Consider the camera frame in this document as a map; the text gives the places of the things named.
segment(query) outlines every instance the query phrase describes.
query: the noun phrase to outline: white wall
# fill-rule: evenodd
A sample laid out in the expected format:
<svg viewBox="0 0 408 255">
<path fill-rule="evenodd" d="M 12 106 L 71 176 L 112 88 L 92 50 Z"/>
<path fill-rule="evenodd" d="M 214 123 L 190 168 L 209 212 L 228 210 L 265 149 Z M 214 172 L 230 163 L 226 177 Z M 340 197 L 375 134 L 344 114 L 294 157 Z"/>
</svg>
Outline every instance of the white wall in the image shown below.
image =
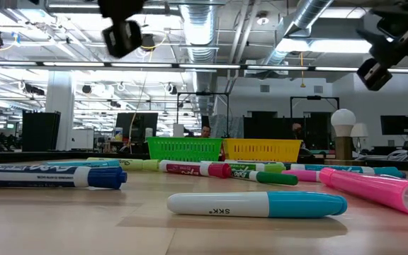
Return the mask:
<svg viewBox="0 0 408 255">
<path fill-rule="evenodd" d="M 306 88 L 301 88 L 301 79 L 246 79 L 240 78 L 232 90 L 229 106 L 234 117 L 247 115 L 248 111 L 275 111 L 278 117 L 290 117 L 291 96 L 314 96 L 314 86 L 323 86 L 324 93 L 319 96 L 332 96 L 332 85 L 325 79 L 305 79 Z M 224 91 L 226 78 L 218 78 L 218 88 Z M 270 93 L 261 93 L 260 85 L 270 85 Z M 304 112 L 334 112 L 335 109 L 326 101 L 307 101 L 295 99 L 293 101 L 294 118 L 300 118 Z M 226 115 L 226 106 L 217 100 L 215 114 Z"/>
<path fill-rule="evenodd" d="M 368 126 L 366 146 L 387 146 L 394 140 L 401 146 L 404 139 L 394 135 L 382 135 L 381 115 L 408 115 L 408 74 L 394 74 L 380 91 L 369 91 L 356 74 L 348 74 L 333 84 L 334 96 L 341 99 L 341 107 L 353 111 L 357 122 Z"/>
</svg>

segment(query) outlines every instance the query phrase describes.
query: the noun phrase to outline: red marker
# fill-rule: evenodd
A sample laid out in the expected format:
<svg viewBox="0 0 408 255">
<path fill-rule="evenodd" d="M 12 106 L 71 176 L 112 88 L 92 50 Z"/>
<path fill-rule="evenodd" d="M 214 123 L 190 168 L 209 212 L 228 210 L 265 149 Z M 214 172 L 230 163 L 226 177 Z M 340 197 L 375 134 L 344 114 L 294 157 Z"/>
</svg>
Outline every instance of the red marker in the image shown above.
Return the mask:
<svg viewBox="0 0 408 255">
<path fill-rule="evenodd" d="M 230 177 L 232 173 L 229 164 L 177 162 L 171 160 L 162 160 L 159 164 L 159 170 L 170 174 L 214 176 L 223 179 Z"/>
</svg>

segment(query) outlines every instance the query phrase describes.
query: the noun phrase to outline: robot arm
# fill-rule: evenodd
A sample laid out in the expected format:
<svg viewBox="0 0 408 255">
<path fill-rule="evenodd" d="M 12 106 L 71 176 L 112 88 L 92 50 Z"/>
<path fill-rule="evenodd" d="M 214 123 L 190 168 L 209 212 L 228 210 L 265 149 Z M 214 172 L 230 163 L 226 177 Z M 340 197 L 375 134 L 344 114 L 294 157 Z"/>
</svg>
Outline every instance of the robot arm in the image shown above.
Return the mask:
<svg viewBox="0 0 408 255">
<path fill-rule="evenodd" d="M 408 56 L 408 2 L 373 8 L 371 12 L 382 18 L 378 29 L 393 39 L 389 42 L 383 35 L 357 30 L 363 39 L 373 45 L 370 49 L 373 58 L 363 63 L 357 75 L 369 90 L 378 91 L 392 78 L 388 69 Z"/>
</svg>

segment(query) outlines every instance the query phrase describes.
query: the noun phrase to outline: white pillar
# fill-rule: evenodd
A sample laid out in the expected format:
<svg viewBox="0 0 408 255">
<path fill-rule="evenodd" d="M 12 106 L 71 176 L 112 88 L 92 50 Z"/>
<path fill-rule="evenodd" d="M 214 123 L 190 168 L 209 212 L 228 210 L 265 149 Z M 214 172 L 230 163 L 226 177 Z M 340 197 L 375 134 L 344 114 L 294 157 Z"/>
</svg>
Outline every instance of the white pillar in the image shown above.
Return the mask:
<svg viewBox="0 0 408 255">
<path fill-rule="evenodd" d="M 71 72 L 50 71 L 48 77 L 47 103 L 45 111 L 61 113 L 56 149 L 70 150 L 74 125 L 76 84 Z"/>
</svg>

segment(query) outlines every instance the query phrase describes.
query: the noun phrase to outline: white lamp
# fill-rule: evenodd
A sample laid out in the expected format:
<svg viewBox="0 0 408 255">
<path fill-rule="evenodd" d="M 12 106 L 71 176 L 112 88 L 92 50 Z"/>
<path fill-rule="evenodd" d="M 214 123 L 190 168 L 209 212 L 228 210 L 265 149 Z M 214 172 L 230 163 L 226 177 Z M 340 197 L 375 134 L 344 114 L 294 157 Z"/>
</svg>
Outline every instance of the white lamp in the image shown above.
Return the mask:
<svg viewBox="0 0 408 255">
<path fill-rule="evenodd" d="M 350 137 L 355 122 L 355 114 L 347 109 L 339 109 L 331 116 L 331 125 L 337 137 Z"/>
<path fill-rule="evenodd" d="M 356 148 L 357 153 L 361 152 L 361 138 L 368 137 L 368 127 L 365 123 L 356 123 L 352 128 L 351 137 L 357 139 Z"/>
<path fill-rule="evenodd" d="M 336 159 L 338 160 L 352 160 L 351 131 L 355 122 L 355 114 L 347 109 L 339 109 L 331 116 L 331 125 L 336 133 Z"/>
</svg>

